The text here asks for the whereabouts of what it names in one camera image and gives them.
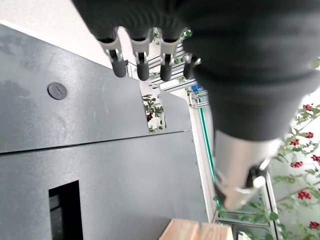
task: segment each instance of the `rectangular opening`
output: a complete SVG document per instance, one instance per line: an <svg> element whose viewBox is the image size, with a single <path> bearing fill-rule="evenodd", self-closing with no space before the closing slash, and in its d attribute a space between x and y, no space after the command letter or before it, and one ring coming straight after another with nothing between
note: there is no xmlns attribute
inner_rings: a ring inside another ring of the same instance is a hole
<svg viewBox="0 0 320 240"><path fill-rule="evenodd" d="M52 240L83 240L79 181L49 190Z"/></svg>

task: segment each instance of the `green light strip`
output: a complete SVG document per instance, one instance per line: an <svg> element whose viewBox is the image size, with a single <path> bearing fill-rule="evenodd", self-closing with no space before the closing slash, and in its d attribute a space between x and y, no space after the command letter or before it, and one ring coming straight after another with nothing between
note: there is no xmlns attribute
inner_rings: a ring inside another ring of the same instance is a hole
<svg viewBox="0 0 320 240"><path fill-rule="evenodd" d="M212 179L213 179L213 182L215 182L215 166L214 166L214 161L213 161L213 158L212 158L212 155L211 155L209 138L208 138L206 124L205 124L204 111L202 110L202 108L199 108L199 113L200 113L201 126L202 126L204 141L205 141L206 154L207 154L208 159L209 159L209 165L210 165Z"/></svg>

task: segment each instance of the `wooden block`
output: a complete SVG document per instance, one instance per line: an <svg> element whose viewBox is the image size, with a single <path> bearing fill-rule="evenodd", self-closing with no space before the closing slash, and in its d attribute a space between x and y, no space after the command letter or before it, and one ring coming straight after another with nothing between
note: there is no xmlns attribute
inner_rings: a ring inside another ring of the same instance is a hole
<svg viewBox="0 0 320 240"><path fill-rule="evenodd" d="M203 223L199 240L234 240L229 226Z"/></svg>
<svg viewBox="0 0 320 240"><path fill-rule="evenodd" d="M198 240L199 223L172 219L159 240Z"/></svg>

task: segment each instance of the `black rubber tip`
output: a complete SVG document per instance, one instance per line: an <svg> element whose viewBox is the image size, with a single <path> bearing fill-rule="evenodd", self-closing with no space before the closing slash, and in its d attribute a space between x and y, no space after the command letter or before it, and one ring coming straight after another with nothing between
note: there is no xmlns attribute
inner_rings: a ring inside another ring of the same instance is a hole
<svg viewBox="0 0 320 240"><path fill-rule="evenodd" d="M138 77L140 80L145 81L149 78L149 65L148 62L140 63L136 66Z"/></svg>
<svg viewBox="0 0 320 240"><path fill-rule="evenodd" d="M114 60L112 62L112 68L113 68L113 72L114 74L119 77L119 78L123 78L126 75L126 64L125 61L117 61Z"/></svg>
<svg viewBox="0 0 320 240"><path fill-rule="evenodd" d="M161 65L160 78L162 81L168 82L171 78L172 66L169 64Z"/></svg>
<svg viewBox="0 0 320 240"><path fill-rule="evenodd" d="M184 64L183 76L186 79L192 79L194 77L194 67L195 67L194 62Z"/></svg>

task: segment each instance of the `screw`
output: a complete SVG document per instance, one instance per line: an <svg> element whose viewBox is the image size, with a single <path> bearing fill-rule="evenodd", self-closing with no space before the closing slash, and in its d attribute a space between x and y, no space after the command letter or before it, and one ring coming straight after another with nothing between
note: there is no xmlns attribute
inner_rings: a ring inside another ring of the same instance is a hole
<svg viewBox="0 0 320 240"><path fill-rule="evenodd" d="M62 100L67 96L67 89L59 82L52 82L48 85L47 91L49 95L56 99Z"/></svg>

